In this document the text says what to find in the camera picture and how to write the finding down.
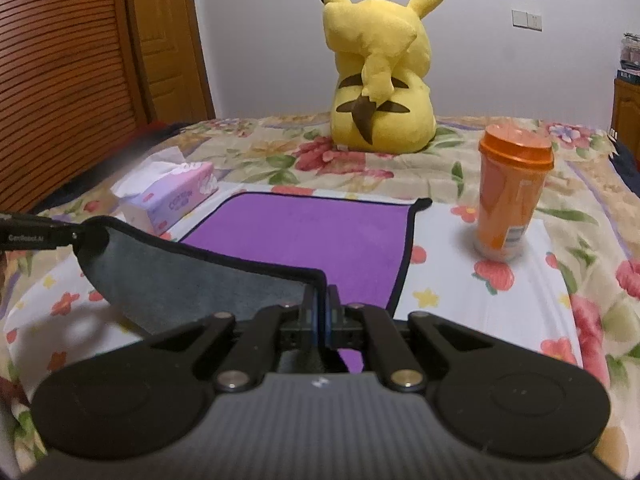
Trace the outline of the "purple grey microfiber towel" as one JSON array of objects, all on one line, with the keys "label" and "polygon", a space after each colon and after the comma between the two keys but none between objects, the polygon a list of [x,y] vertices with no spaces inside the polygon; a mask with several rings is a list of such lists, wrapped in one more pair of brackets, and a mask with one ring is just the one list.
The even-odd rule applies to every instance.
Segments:
[{"label": "purple grey microfiber towel", "polygon": [[73,248],[94,289],[149,334],[217,310],[248,320],[262,307],[298,304],[308,285],[333,285],[346,304],[393,313],[416,216],[431,204],[240,193],[177,243],[96,217]]}]

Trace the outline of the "white strawberry print cloth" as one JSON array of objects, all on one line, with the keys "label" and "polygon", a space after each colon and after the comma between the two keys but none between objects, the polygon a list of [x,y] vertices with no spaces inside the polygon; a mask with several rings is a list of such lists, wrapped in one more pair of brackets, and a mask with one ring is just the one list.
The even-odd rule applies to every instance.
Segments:
[{"label": "white strawberry print cloth", "polygon": [[[181,240],[227,198],[240,193],[322,196],[358,202],[408,204],[375,195],[310,188],[223,184],[165,233]],[[570,293],[555,265],[541,221],[524,236],[523,255],[492,262],[474,249],[473,209],[434,204],[416,216],[412,253],[396,318],[422,310],[546,356],[584,365]],[[1,375],[33,392],[47,374],[131,344],[136,330],[82,274],[68,249],[12,258],[6,284],[6,345]]]}]

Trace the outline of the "purple tissue box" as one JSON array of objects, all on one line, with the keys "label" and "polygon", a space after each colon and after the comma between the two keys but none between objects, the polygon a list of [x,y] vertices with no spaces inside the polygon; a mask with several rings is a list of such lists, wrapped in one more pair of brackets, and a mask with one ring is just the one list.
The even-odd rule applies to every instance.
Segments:
[{"label": "purple tissue box", "polygon": [[139,162],[111,192],[130,226],[162,235],[217,188],[211,162],[188,162],[180,148],[172,146]]}]

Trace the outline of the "wooden slatted headboard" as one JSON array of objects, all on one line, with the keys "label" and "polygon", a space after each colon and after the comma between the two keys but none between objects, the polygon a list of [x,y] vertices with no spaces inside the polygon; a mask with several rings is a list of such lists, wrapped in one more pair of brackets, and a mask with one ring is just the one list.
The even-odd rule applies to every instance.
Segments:
[{"label": "wooden slatted headboard", "polygon": [[2,209],[32,209],[149,120],[127,0],[1,0]]}]

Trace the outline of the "wooden door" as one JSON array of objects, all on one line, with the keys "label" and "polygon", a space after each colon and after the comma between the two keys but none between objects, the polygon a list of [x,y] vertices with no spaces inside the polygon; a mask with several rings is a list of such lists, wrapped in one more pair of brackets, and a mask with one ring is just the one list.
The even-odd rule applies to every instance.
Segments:
[{"label": "wooden door", "polygon": [[127,0],[151,117],[166,124],[215,117],[194,0]]}]

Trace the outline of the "orange lidded plastic cup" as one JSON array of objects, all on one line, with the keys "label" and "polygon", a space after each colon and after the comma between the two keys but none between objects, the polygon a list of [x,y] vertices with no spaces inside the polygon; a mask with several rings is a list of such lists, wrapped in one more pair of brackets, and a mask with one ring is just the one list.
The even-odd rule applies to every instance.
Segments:
[{"label": "orange lidded plastic cup", "polygon": [[523,247],[544,182],[554,168],[551,141],[515,122],[489,125],[478,142],[480,195],[475,247],[506,262]]}]

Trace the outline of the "floral bed sheet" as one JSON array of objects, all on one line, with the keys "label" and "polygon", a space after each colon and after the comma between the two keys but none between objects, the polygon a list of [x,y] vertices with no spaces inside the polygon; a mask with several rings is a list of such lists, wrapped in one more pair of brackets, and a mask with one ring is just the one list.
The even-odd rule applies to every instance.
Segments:
[{"label": "floral bed sheet", "polygon": [[[181,129],[170,139],[191,162],[212,162],[221,183],[263,184],[285,194],[337,192],[350,200],[429,197],[450,209],[453,226],[477,216],[478,140],[484,117],[445,117],[434,141],[409,155],[334,148],[324,115],[218,119]],[[576,358],[608,387],[612,417],[599,444],[616,471],[639,471],[639,185],[622,146],[603,130],[526,119],[523,127],[552,139],[555,167],[536,218],[550,238],[548,272],[563,286],[546,312],[544,350]],[[125,342],[131,327],[117,318],[93,335],[81,330],[55,342],[44,325],[60,309],[93,309],[89,282],[70,248],[9,252],[1,258],[1,465],[10,477],[29,470],[46,448],[28,396],[36,382],[74,356]]]}]

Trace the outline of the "yellow Pikachu plush toy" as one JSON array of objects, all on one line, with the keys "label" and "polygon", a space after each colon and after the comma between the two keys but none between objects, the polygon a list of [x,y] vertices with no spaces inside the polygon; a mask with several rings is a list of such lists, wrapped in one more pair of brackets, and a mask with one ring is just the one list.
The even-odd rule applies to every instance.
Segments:
[{"label": "yellow Pikachu plush toy", "polygon": [[422,20],[444,0],[320,0],[326,45],[338,73],[333,142],[351,151],[409,154],[436,133],[424,78],[432,49]]}]

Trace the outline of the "wooden side cabinet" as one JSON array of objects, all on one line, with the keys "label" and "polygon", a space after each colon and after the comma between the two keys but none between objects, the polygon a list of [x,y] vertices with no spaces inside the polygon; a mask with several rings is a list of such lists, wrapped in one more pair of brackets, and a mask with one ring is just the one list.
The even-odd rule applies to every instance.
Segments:
[{"label": "wooden side cabinet", "polygon": [[611,127],[617,133],[617,140],[628,148],[639,165],[640,89],[620,78],[614,80]]}]

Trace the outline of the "stack of books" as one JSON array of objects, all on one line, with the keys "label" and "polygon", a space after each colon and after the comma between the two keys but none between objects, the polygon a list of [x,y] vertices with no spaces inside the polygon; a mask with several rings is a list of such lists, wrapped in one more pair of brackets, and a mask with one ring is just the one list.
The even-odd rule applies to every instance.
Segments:
[{"label": "stack of books", "polygon": [[620,69],[617,77],[630,82],[639,83],[640,38],[633,32],[625,32],[620,42]]}]

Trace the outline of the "white wall switch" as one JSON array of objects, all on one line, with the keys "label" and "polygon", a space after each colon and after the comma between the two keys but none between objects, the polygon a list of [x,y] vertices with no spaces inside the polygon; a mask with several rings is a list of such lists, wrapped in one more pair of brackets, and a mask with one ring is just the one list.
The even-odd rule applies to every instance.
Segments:
[{"label": "white wall switch", "polygon": [[542,32],[542,17],[537,14],[528,13],[520,10],[511,11],[512,26],[516,28],[525,28]]}]

